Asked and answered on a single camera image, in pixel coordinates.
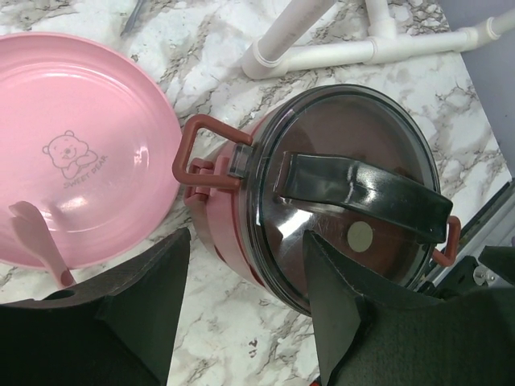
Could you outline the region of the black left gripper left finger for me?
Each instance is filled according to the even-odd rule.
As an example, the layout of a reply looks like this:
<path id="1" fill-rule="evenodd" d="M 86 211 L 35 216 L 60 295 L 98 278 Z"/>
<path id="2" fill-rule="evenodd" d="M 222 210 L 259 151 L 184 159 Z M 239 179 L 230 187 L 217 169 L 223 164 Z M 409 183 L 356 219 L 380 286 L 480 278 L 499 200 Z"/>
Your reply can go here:
<path id="1" fill-rule="evenodd" d="M 2 305 L 2 384 L 166 384 L 190 243 L 181 228 L 87 281 Z"/>

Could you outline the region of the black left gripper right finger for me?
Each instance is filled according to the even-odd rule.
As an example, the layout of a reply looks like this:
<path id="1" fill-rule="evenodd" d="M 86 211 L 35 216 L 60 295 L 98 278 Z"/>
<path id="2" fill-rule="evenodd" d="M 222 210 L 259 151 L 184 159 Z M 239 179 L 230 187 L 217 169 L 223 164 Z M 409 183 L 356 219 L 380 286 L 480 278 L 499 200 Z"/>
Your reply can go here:
<path id="1" fill-rule="evenodd" d="M 514 290 L 441 300 L 376 274 L 314 232 L 303 259 L 324 385 L 511 385 Z"/>

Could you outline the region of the pink food tongs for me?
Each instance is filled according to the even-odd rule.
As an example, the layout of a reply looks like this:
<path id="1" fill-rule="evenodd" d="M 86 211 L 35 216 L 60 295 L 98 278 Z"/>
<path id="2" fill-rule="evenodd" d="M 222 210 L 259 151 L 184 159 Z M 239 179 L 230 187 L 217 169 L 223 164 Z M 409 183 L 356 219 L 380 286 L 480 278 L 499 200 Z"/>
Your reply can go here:
<path id="1" fill-rule="evenodd" d="M 19 201 L 10 205 L 9 210 L 13 215 L 10 226 L 21 247 L 43 264 L 59 289 L 75 285 L 39 209 L 27 201 Z"/>

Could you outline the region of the dark red steel lunch pot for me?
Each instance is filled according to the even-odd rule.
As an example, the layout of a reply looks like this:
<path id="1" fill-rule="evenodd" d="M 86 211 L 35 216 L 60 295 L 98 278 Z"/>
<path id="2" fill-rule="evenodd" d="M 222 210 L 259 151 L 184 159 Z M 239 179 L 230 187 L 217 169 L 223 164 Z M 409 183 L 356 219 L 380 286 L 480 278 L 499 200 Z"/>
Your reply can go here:
<path id="1" fill-rule="evenodd" d="M 214 246 L 214 252 L 240 277 L 272 294 L 292 310 L 311 317 L 311 308 L 307 299 L 290 291 L 287 286 L 284 287 L 272 274 L 260 272 L 252 262 L 248 261 L 245 252 L 238 245 L 224 245 L 220 248 Z"/>

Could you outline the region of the pink food plate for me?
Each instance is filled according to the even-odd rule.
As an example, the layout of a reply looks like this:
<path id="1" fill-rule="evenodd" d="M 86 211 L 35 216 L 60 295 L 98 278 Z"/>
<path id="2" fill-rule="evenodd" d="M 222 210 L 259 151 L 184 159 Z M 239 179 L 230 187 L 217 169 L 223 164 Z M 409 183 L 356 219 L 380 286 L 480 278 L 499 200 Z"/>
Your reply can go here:
<path id="1" fill-rule="evenodd" d="M 55 33 L 1 38 L 1 260 L 37 269 L 9 227 L 12 204 L 45 219 L 72 269 L 146 239 L 179 184 L 173 108 L 133 60 Z"/>

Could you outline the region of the transparent grey pot lid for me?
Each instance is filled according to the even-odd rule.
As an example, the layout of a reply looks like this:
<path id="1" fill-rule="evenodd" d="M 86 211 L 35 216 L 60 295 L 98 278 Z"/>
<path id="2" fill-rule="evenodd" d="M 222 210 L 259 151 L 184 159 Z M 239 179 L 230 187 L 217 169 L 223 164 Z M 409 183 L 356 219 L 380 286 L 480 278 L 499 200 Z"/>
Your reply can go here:
<path id="1" fill-rule="evenodd" d="M 303 235 L 407 289 L 455 263 L 461 224 L 415 120 L 357 84 L 308 89 L 236 129 L 198 114 L 172 165 L 207 250 L 310 314 Z"/>

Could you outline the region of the dark pink round lid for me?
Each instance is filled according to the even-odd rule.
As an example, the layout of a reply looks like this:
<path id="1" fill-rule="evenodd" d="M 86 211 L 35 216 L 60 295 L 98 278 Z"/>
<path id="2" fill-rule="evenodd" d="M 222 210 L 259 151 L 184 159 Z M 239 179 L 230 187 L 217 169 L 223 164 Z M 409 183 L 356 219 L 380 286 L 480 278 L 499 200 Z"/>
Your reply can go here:
<path id="1" fill-rule="evenodd" d="M 334 113 L 300 117 L 272 153 L 262 194 L 263 220 L 278 269 L 302 295 L 307 294 L 302 258 L 305 230 L 319 233 L 346 256 L 392 281 L 404 282 L 413 275 L 423 252 L 411 232 L 354 211 L 320 214 L 282 203 L 274 183 L 286 151 L 342 155 L 421 182 L 420 158 L 392 118 L 358 108 L 342 119 Z"/>

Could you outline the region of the pink steel lunch pot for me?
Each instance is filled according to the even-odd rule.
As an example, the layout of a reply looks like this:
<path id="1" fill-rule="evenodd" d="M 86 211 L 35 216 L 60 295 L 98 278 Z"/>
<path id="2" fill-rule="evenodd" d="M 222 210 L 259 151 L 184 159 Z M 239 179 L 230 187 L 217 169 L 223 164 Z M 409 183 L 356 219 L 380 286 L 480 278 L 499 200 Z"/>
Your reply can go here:
<path id="1" fill-rule="evenodd" d="M 197 132 L 207 129 L 229 142 L 250 146 L 251 135 L 233 128 L 208 115 L 190 118 L 172 164 L 175 179 L 186 187 L 184 202 L 190 208 L 198 237 L 206 249 L 221 260 L 240 260 L 233 196 L 241 187 L 241 180 L 229 175 L 229 158 L 220 151 L 213 160 L 190 158 Z"/>

